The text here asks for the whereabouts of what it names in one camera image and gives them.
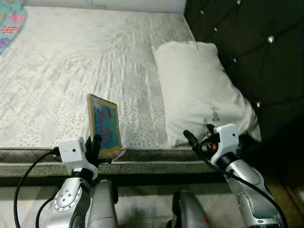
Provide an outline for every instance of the floor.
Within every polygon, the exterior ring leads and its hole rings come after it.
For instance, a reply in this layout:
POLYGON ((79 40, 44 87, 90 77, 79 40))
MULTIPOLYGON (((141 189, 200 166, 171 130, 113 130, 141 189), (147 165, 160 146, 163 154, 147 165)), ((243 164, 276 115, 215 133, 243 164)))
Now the floor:
MULTIPOLYGON (((168 186, 119 187, 119 201, 115 206, 120 228, 166 228, 171 219, 172 195, 187 189, 193 192, 206 211, 213 228, 243 228, 244 224, 234 195, 227 184, 192 184, 168 186)), ((22 228, 35 227, 35 216, 41 204, 55 187, 24 187, 18 201, 22 228)), ((14 228, 13 196, 15 188, 0 188, 0 227, 14 228)), ((51 204, 40 217, 40 227, 46 227, 51 204)))

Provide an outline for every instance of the quilted bedspread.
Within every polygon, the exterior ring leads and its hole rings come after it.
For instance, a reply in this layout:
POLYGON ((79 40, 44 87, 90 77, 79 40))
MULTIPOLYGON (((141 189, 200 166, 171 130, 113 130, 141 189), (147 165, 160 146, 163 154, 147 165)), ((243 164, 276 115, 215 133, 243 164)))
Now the quilted bedspread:
POLYGON ((118 105, 122 144, 167 147, 152 47, 193 40, 182 15, 26 7, 0 55, 0 148, 48 148, 89 134, 86 94, 118 105))

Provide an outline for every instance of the dark headboard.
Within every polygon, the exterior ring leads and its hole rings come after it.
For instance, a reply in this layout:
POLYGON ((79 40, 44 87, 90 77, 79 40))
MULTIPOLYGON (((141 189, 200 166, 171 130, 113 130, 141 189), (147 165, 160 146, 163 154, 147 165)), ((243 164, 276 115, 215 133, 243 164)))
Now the dark headboard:
POLYGON ((303 0, 188 0, 197 41, 215 43, 254 107, 263 140, 304 113, 303 0))

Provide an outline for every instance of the small card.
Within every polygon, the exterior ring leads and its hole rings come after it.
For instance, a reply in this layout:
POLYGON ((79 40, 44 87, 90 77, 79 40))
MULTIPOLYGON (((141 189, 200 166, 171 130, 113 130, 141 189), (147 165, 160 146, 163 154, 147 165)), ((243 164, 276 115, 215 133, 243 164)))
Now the small card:
POLYGON ((122 148, 117 105, 93 94, 87 95, 91 140, 102 138, 99 156, 122 148))

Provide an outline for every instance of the pillow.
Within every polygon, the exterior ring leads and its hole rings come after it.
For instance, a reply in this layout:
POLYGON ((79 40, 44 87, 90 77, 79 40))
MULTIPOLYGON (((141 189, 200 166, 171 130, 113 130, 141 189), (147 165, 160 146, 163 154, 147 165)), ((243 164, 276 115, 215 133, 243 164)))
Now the pillow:
POLYGON ((234 123, 239 134, 261 141, 257 116, 232 85, 214 44, 171 41, 161 45, 154 57, 170 146, 187 143, 185 129, 202 141, 208 134, 206 124, 234 123))

